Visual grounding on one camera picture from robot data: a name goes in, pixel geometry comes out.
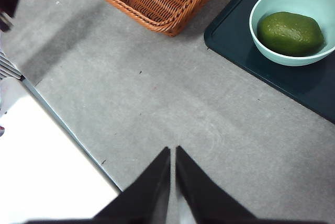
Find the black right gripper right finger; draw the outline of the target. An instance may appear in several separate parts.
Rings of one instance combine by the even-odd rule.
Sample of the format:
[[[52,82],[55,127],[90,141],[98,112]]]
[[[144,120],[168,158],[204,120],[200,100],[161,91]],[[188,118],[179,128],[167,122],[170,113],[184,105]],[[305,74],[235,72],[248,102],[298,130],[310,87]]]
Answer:
[[[258,218],[220,188],[179,145],[176,184],[197,223],[322,223],[316,220]]]

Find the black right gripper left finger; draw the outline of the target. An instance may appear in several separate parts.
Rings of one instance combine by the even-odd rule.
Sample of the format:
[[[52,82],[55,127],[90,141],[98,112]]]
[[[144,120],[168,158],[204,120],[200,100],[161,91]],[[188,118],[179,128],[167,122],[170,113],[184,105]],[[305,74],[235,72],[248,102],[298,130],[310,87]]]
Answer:
[[[165,223],[170,193],[171,150],[165,147],[139,177],[90,219],[27,223]]]

